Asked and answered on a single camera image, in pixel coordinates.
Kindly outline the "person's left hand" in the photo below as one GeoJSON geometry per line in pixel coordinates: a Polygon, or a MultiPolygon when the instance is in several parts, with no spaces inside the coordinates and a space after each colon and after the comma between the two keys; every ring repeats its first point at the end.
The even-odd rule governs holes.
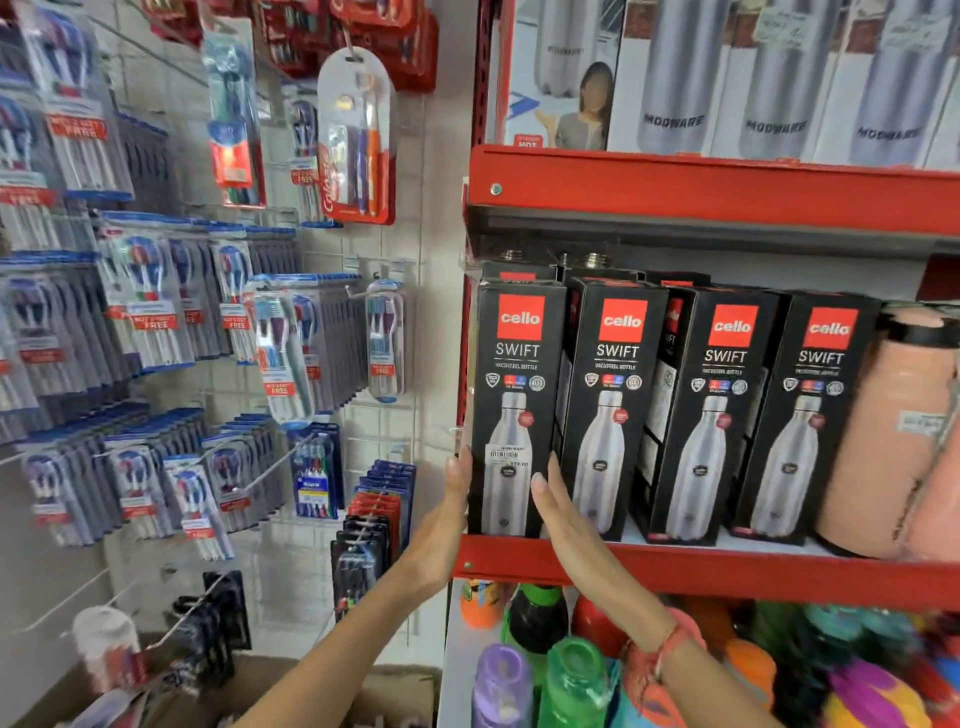
{"type": "Polygon", "coordinates": [[[467,517],[446,513],[446,480],[439,504],[422,520],[399,560],[400,584],[414,608],[446,588],[454,568],[467,517]]]}

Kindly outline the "stickered black bottle box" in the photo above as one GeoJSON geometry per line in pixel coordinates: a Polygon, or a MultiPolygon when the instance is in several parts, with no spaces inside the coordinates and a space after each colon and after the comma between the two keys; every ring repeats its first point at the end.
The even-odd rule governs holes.
{"type": "Polygon", "coordinates": [[[556,281],[480,281],[471,323],[472,452],[467,531],[538,538],[534,475],[552,452],[568,290],[556,281]]]}

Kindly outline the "row of blue red black packs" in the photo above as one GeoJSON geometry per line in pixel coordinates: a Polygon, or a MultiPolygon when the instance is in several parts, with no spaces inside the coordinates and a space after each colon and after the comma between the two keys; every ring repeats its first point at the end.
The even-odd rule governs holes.
{"type": "Polygon", "coordinates": [[[361,476],[330,542],[336,623],[374,588],[409,544],[417,467],[376,460],[361,476]]]}

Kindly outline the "green bottle with black cap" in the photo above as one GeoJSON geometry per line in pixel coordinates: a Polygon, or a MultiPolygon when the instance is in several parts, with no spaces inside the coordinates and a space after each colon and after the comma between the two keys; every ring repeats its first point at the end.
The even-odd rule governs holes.
{"type": "Polygon", "coordinates": [[[517,586],[503,617],[500,639],[524,656],[537,688],[545,681],[549,650],[569,635],[569,606],[561,587],[517,586]]]}

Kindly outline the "red bottle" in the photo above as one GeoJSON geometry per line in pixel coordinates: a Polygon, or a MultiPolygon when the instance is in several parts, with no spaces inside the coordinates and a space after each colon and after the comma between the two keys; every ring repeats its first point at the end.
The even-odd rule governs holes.
{"type": "Polygon", "coordinates": [[[592,643],[608,660],[617,661],[629,637],[584,594],[579,594],[573,607],[570,634],[592,643]]]}

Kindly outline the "row of dark blue toothbrush packs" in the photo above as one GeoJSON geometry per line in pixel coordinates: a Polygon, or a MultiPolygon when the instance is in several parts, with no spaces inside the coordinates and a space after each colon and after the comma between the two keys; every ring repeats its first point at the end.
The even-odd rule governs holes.
{"type": "Polygon", "coordinates": [[[339,424],[312,422],[287,434],[294,511],[300,518],[338,521],[345,506],[339,424]]]}

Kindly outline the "single clear toothbrush pack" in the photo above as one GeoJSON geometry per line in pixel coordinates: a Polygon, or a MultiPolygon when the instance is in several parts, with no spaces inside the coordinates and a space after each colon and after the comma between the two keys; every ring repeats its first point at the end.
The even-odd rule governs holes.
{"type": "Polygon", "coordinates": [[[405,295],[392,278],[371,283],[365,297],[367,389],[391,405],[405,393],[405,295]]]}

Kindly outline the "row of black bottle boxes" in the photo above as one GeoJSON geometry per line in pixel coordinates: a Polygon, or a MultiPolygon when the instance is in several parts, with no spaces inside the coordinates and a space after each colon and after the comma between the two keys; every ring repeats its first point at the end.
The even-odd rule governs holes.
{"type": "Polygon", "coordinates": [[[608,541],[802,544],[881,313],[858,294],[566,272],[552,453],[608,541]]]}

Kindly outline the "purple plastic bottle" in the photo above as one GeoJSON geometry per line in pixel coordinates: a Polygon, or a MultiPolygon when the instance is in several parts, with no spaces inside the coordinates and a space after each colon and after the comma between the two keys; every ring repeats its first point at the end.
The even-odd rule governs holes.
{"type": "Polygon", "coordinates": [[[534,671],[521,650],[498,642],[479,656],[470,728],[533,728],[534,671]]]}

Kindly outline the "row of black toothbrush packs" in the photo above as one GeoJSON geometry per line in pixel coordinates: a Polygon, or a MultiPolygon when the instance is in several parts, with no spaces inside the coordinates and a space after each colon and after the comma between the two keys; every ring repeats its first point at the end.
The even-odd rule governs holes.
{"type": "Polygon", "coordinates": [[[235,652],[253,644],[242,572],[206,571],[202,586],[202,594],[177,597],[164,614],[176,654],[169,680],[194,696],[229,683],[235,652]]]}

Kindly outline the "peach insulated flask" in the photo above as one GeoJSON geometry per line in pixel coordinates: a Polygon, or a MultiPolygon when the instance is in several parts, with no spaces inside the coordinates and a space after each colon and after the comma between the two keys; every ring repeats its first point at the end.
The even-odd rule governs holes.
{"type": "Polygon", "coordinates": [[[829,552],[891,560],[953,406],[960,321],[896,306],[859,376],[815,537],[829,552]]]}
{"type": "Polygon", "coordinates": [[[960,564],[960,440],[944,446],[924,481],[903,552],[909,561],[960,564]]]}

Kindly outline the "red metal shelf rack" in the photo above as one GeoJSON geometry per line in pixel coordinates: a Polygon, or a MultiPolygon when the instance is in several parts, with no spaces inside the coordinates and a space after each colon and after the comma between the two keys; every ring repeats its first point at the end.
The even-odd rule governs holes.
{"type": "MultiPolygon", "coordinates": [[[[485,143],[497,105],[497,0],[478,0],[469,171],[462,210],[470,252],[484,236],[547,225],[570,236],[661,236],[663,246],[855,261],[918,261],[922,298],[960,298],[960,179],[485,143]]],[[[960,564],[870,561],[821,547],[725,536],[714,547],[651,545],[636,531],[609,546],[653,592],[960,612],[960,564]]]]}

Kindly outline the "white red plastic packet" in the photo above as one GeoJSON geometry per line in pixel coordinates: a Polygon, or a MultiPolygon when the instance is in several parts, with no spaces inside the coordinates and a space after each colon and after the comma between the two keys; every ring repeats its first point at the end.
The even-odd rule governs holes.
{"type": "Polygon", "coordinates": [[[147,683],[137,627],[128,614],[107,605],[88,607],[76,614],[71,632],[95,695],[147,683]]]}

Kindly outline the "white box with person picture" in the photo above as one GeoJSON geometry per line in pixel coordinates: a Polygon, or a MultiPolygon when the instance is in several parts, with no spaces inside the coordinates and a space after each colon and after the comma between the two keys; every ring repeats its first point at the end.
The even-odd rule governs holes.
{"type": "Polygon", "coordinates": [[[495,142],[607,148],[627,0],[502,0],[495,142]]]}

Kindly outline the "blue red toothbrush pack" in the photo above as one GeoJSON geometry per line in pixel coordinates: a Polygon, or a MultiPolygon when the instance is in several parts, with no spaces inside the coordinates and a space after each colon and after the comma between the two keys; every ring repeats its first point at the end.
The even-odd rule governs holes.
{"type": "Polygon", "coordinates": [[[207,137],[213,181],[227,206],[264,209],[257,71],[246,31],[204,29],[200,55],[208,81],[207,137]]]}

